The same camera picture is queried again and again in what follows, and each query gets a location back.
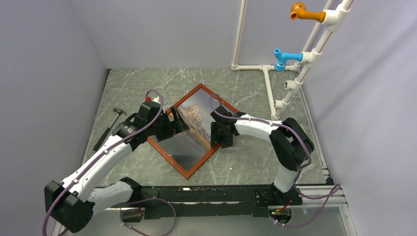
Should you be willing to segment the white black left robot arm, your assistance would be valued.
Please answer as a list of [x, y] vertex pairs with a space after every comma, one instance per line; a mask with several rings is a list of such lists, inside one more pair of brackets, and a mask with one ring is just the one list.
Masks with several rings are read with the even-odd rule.
[[97, 185], [118, 162], [147, 142], [148, 137], [163, 141], [189, 131], [177, 108], [172, 106], [170, 111], [170, 114], [164, 112], [159, 102], [145, 101], [138, 112], [115, 127], [103, 146], [78, 170], [61, 182], [50, 181], [44, 188], [43, 235], [50, 217], [76, 233], [108, 207], [121, 203], [136, 206], [143, 191], [133, 179], [124, 177], [105, 188]]

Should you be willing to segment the blue pipe elbow fitting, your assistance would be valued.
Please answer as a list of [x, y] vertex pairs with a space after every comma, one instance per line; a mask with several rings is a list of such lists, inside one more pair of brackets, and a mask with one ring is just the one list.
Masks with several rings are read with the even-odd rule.
[[282, 72], [285, 70], [287, 66], [287, 61], [289, 60], [296, 60], [296, 61], [302, 61], [303, 59], [303, 53], [283, 53], [280, 49], [274, 50], [274, 56], [276, 58], [276, 63], [274, 65], [274, 69], [276, 71]]

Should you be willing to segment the orange pipe elbow fitting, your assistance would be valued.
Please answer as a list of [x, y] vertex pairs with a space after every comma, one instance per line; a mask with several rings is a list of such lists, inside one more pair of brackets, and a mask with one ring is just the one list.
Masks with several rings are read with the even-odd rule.
[[302, 19], [302, 20], [314, 20], [322, 23], [326, 18], [326, 12], [312, 12], [306, 9], [306, 6], [302, 2], [296, 2], [291, 7], [290, 19]]

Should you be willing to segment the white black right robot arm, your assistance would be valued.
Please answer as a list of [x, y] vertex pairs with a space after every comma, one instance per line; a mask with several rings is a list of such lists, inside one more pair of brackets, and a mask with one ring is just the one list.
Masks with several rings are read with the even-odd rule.
[[294, 182], [305, 161], [311, 160], [315, 146], [303, 128], [293, 118], [284, 121], [264, 120], [244, 112], [232, 114], [222, 105], [211, 112], [211, 146], [228, 148], [233, 137], [252, 136], [269, 141], [276, 153], [280, 167], [271, 185], [271, 198], [277, 204], [289, 199]]

